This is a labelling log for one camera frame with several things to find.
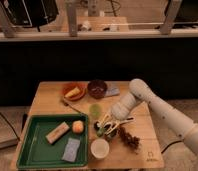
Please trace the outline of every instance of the black cabinet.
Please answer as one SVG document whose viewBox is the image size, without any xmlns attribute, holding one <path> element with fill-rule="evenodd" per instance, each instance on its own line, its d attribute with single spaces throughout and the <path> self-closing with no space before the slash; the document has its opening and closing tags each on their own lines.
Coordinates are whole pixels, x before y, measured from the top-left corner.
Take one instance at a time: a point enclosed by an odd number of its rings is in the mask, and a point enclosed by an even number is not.
<svg viewBox="0 0 198 171">
<path fill-rule="evenodd" d="M 0 42 L 0 105 L 30 105 L 40 81 L 144 79 L 198 98 L 198 38 Z"/>
</svg>

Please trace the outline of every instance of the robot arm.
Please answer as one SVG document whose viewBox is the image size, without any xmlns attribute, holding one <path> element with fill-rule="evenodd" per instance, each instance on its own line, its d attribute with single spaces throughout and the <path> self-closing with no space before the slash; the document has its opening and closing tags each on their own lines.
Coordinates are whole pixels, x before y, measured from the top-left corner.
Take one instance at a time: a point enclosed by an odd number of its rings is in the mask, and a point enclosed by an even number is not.
<svg viewBox="0 0 198 171">
<path fill-rule="evenodd" d="M 198 156 L 198 124 L 179 110 L 155 95 L 149 86 L 140 79 L 134 79 L 129 85 L 130 92 L 111 108 L 112 115 L 118 120 L 128 117 L 138 101 L 147 102 L 148 106 L 171 128 L 180 140 Z"/>
</svg>

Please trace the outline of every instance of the paper cup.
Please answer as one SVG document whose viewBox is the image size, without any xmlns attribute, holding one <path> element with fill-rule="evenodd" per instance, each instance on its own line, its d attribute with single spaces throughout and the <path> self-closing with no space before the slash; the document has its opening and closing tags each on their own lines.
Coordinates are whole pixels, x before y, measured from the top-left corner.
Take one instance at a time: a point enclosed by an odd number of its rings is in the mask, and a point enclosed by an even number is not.
<svg viewBox="0 0 198 171">
<path fill-rule="evenodd" d="M 95 139 L 91 144 L 91 153 L 97 159 L 103 159 L 109 154 L 109 144 L 102 138 Z"/>
</svg>

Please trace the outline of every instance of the green tray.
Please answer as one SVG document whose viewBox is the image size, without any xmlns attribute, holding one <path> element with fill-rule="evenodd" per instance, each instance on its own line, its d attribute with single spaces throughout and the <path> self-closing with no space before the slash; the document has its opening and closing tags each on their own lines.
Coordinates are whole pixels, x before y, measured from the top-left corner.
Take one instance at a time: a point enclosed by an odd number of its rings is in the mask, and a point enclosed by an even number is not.
<svg viewBox="0 0 198 171">
<path fill-rule="evenodd" d="M 60 123 L 66 122 L 70 128 L 72 122 L 82 120 L 85 130 L 81 134 L 74 134 L 70 129 L 53 145 L 45 136 Z M 61 160 L 68 138 L 81 140 L 76 161 L 73 163 Z M 27 132 L 17 161 L 18 169 L 46 169 L 80 167 L 87 164 L 88 154 L 88 117 L 84 114 L 64 115 L 34 115 L 30 118 Z"/>
</svg>

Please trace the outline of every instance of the cable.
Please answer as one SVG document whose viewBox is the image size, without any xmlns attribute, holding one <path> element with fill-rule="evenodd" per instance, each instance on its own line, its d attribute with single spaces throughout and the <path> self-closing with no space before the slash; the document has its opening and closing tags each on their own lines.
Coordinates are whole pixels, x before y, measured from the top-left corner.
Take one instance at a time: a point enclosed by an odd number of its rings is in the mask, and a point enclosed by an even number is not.
<svg viewBox="0 0 198 171">
<path fill-rule="evenodd" d="M 116 10 L 115 10 L 115 6 L 114 6 L 114 3 L 115 3 L 116 1 L 114 1 L 114 2 L 113 2 L 113 0 L 107 0 L 107 1 L 109 1 L 110 4 L 111 4 L 113 15 L 114 15 L 115 17 L 117 17 Z"/>
<path fill-rule="evenodd" d="M 117 17 L 117 14 L 116 12 L 119 11 L 121 9 L 121 4 L 120 2 L 117 2 L 115 0 L 106 0 L 106 1 L 109 1 L 111 3 L 111 7 L 112 7 L 112 11 L 105 11 L 105 13 L 113 13 L 115 17 Z M 87 4 L 87 1 L 86 0 L 81 0 L 80 1 L 80 5 L 83 7 L 83 8 L 87 8 L 88 7 L 88 4 Z"/>
<path fill-rule="evenodd" d="M 18 139 L 18 141 L 20 141 L 20 138 L 18 136 L 18 134 L 16 133 L 16 130 L 13 128 L 13 126 L 11 125 L 11 123 L 7 120 L 7 118 L 0 112 L 0 116 L 5 120 L 5 122 L 10 126 L 10 128 L 13 130 L 16 138 Z"/>
<path fill-rule="evenodd" d="M 171 142 L 170 144 L 168 144 L 161 152 L 161 154 L 163 154 L 170 146 L 172 146 L 173 144 L 177 144 L 177 143 L 181 143 L 182 141 L 174 141 L 174 142 Z"/>
<path fill-rule="evenodd" d="M 114 16 L 117 17 L 116 12 L 119 11 L 119 10 L 121 9 L 121 4 L 120 4 L 120 2 L 117 2 L 117 1 L 114 1 L 114 0 L 107 0 L 107 1 L 109 1 L 109 2 L 111 3 L 112 9 L 113 9 L 113 10 L 112 10 L 112 11 L 105 11 L 105 13 L 114 13 Z"/>
</svg>

